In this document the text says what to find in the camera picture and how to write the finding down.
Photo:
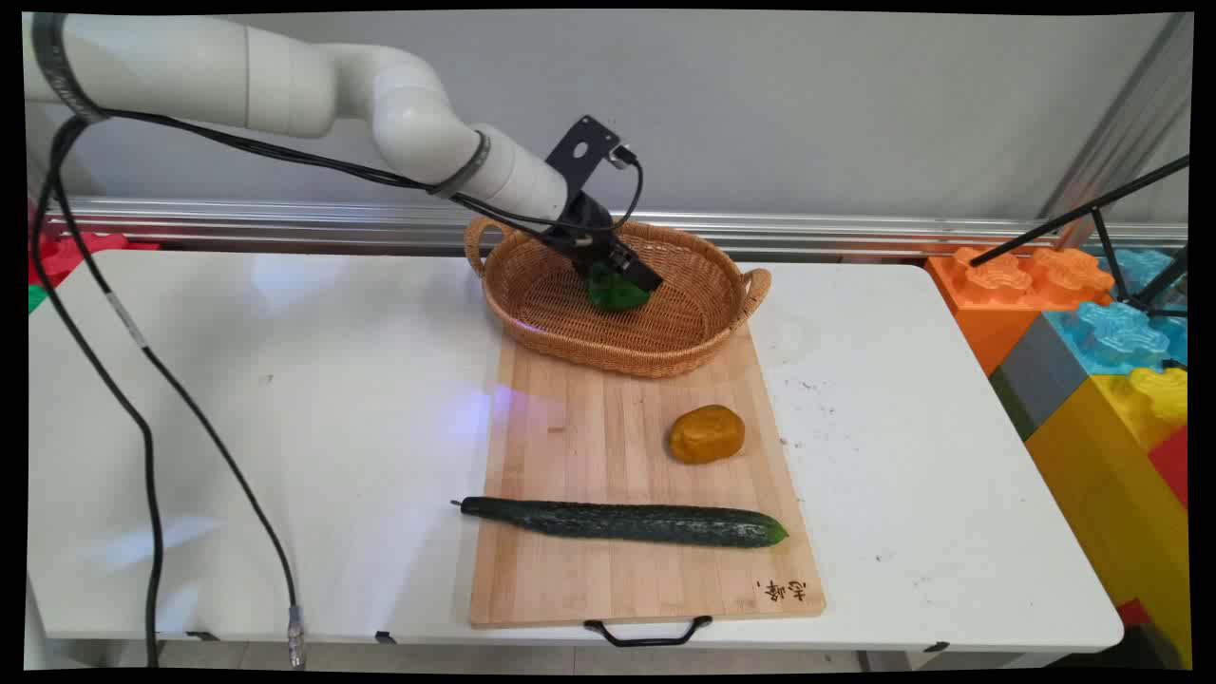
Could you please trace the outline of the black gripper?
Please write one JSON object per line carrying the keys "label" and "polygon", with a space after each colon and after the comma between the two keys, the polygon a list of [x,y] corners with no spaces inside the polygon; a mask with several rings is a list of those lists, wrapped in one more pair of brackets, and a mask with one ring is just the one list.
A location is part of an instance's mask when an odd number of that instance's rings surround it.
{"label": "black gripper", "polygon": [[578,192],[561,219],[544,230],[544,246],[569,260],[586,286],[610,285],[612,268],[624,281],[654,292],[663,285],[663,277],[619,239],[614,225],[602,204]]}

